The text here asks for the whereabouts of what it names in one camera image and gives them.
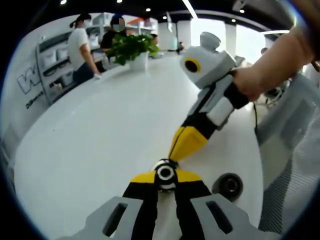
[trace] human hand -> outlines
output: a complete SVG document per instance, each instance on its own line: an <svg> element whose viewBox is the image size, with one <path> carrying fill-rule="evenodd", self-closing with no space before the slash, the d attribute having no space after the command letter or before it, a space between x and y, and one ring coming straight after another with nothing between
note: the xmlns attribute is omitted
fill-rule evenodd
<svg viewBox="0 0 320 240"><path fill-rule="evenodd" d="M239 91L246 95L250 102L256 101L264 90L261 86L262 76L251 67L236 68L231 71L233 82Z"/></svg>

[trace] ceiling light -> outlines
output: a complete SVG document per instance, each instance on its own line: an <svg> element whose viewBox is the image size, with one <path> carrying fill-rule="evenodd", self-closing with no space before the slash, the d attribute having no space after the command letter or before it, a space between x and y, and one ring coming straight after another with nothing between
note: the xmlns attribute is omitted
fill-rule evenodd
<svg viewBox="0 0 320 240"><path fill-rule="evenodd" d="M194 8L191 6L189 0L182 0L182 2L185 4L186 8L189 10L191 16L192 16L194 19L197 19L198 16L197 16Z"/></svg>
<svg viewBox="0 0 320 240"><path fill-rule="evenodd" d="M263 31L260 32L263 35L269 35L269 34L288 34L289 30L275 30L275 31Z"/></svg>

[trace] black shirt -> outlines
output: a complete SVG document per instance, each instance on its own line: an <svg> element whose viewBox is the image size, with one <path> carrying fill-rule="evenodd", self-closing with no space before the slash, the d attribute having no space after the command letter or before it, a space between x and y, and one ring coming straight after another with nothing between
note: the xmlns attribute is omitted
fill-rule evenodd
<svg viewBox="0 0 320 240"><path fill-rule="evenodd" d="M121 35L123 37L126 37L127 36L127 33L125 30L123 31L120 31L120 32L116 32L116 31L112 31L112 30L109 30L107 31L104 35L103 35L103 38L102 38L102 42L100 44L100 47L102 49L111 49L112 48L112 40L114 39L114 37L116 35Z"/></svg>

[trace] white counter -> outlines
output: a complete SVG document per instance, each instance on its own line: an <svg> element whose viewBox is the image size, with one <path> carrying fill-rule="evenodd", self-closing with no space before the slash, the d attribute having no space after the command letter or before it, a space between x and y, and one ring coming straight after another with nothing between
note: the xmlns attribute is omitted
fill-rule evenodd
<svg viewBox="0 0 320 240"><path fill-rule="evenodd" d="M15 158L16 194L48 239L81 230L89 214L167 157L199 92L179 60L150 61L147 73L127 66L107 71L62 97L26 134ZM236 204L259 225L262 166L245 108L180 166L199 174L210 189L222 174L238 174L244 188ZM159 208L154 239L179 239L173 196L160 195Z"/></svg>

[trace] person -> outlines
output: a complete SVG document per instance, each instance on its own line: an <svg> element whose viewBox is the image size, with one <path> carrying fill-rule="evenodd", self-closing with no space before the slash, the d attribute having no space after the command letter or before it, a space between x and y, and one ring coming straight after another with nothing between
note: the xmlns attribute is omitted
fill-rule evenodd
<svg viewBox="0 0 320 240"><path fill-rule="evenodd" d="M185 45L184 45L184 43L183 43L182 41L180 41L176 52L177 52L178 54L180 54L180 53L181 53L182 51L184 51L184 50L185 50Z"/></svg>
<svg viewBox="0 0 320 240"><path fill-rule="evenodd" d="M158 35L155 34L155 33L152 33L151 34L151 37L152 37L152 42L155 44L155 45L158 45L159 43L159 38L158 38ZM155 56L152 56L150 55L149 58L152 58L152 59L160 59L164 56L164 53L163 52L157 52Z"/></svg>
<svg viewBox="0 0 320 240"><path fill-rule="evenodd" d="M91 55L89 38L85 29L90 26L90 23L90 14L81 14L70 23L70 28L74 28L74 30L69 36L67 50L74 69L73 80L78 84L92 79L95 74L101 75Z"/></svg>
<svg viewBox="0 0 320 240"><path fill-rule="evenodd" d="M100 48L107 53L113 46L113 40L116 35L127 36L126 23L121 16L114 16L110 22L111 29L107 31L101 41Z"/></svg>
<svg viewBox="0 0 320 240"><path fill-rule="evenodd" d="M252 66L236 68L231 73L239 91L251 102L262 93L272 90L294 76L304 65L320 60L320 0L291 0L300 10L304 21L294 26L288 34L278 38L270 49Z"/></svg>
<svg viewBox="0 0 320 240"><path fill-rule="evenodd" d="M151 37L153 38L152 41L155 45L158 45L159 39L158 39L158 35L155 33L151 34Z"/></svg>

